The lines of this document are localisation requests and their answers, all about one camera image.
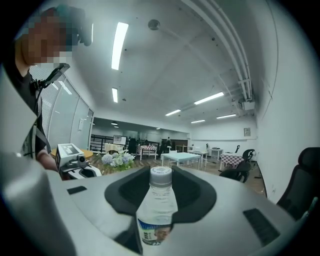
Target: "black vent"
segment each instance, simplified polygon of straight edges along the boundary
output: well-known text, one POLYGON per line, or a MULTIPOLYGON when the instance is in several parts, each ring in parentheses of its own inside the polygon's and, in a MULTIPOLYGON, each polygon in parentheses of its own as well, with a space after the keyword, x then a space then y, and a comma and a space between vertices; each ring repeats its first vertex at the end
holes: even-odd
POLYGON ((245 210, 243 214, 249 221, 263 246, 271 243, 280 235, 280 233, 258 209, 245 210))

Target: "bottle cap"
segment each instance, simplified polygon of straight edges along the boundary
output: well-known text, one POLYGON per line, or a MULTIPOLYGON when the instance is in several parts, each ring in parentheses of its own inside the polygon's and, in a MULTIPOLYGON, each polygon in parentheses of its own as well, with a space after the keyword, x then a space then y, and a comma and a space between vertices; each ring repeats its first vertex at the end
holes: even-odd
POLYGON ((157 188, 172 185, 172 170, 169 167, 156 166, 150 170, 150 185, 157 188))

